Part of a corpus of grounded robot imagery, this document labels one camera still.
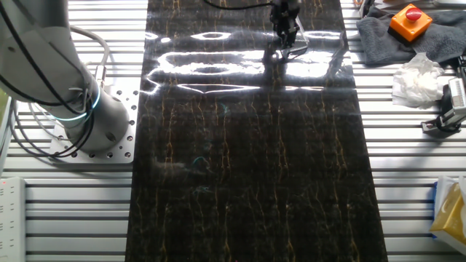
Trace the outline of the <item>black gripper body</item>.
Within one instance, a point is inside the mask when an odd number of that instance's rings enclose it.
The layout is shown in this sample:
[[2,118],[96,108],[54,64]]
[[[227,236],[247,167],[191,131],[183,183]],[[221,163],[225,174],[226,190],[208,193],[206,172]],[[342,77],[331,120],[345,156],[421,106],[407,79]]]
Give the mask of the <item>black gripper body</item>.
[[297,31],[296,18],[301,9],[301,0],[272,0],[270,20],[279,23],[283,31]]

